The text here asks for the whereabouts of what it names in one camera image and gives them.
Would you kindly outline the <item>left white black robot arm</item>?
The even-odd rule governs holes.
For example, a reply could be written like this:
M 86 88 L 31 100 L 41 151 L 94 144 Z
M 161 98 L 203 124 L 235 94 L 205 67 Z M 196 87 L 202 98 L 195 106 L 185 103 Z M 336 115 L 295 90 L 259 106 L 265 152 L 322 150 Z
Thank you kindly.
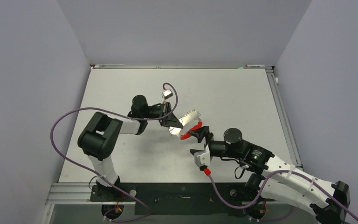
M 107 200 L 114 201 L 120 196 L 120 180 L 111 158 L 119 135 L 140 135 L 145 131 L 149 119 L 165 115 L 167 117 L 159 120 L 162 127 L 183 128 L 179 119 L 172 113 L 169 102 L 148 105 L 143 95 L 136 95 L 133 98 L 128 122 L 111 118 L 101 112 L 96 112 L 92 116 L 79 136 L 77 145 L 92 162 L 94 170 L 98 173 L 97 185 L 103 186 L 102 195 Z

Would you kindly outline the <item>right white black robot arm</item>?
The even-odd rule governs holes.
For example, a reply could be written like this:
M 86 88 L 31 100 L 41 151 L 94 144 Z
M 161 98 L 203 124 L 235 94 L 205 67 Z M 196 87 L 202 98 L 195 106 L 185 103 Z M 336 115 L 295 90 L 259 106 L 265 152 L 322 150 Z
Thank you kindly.
M 252 201 L 247 205 L 233 205 L 219 199 L 228 207 L 246 210 L 259 198 L 280 201 L 313 215 L 320 224 L 343 224 L 349 214 L 350 191 L 348 184 L 332 183 L 314 177 L 282 160 L 271 151 L 242 138 L 237 128 L 229 128 L 223 134 L 223 141 L 214 140 L 208 126 L 187 132 L 204 144 L 203 150 L 191 149 L 195 164 L 217 188 L 208 168 L 212 158 L 237 162 L 240 168 L 251 172 L 245 184 L 245 195 Z

